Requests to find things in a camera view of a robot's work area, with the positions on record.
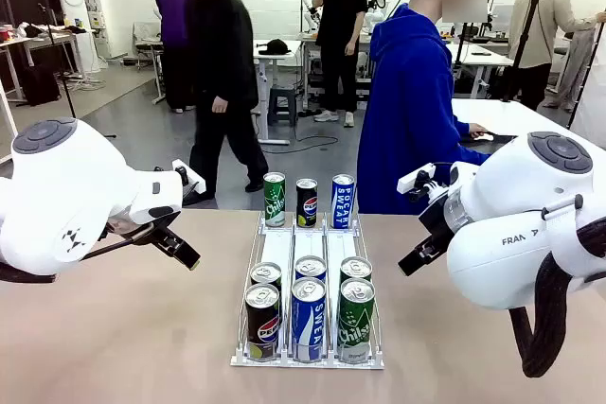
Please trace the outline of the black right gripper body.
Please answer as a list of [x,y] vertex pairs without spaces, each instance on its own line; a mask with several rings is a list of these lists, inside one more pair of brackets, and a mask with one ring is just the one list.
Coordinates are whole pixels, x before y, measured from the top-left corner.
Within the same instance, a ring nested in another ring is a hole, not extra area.
[[419,215],[419,221],[428,232],[428,237],[423,240],[423,245],[449,245],[455,232],[452,224],[451,197],[439,197],[424,209]]

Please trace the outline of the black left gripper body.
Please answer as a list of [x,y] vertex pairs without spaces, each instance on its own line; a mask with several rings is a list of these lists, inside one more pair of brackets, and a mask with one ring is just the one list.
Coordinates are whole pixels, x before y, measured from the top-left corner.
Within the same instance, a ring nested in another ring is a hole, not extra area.
[[141,237],[141,244],[150,244],[162,253],[184,253],[189,246],[170,230],[170,226],[179,215],[180,212],[175,212],[152,221]]

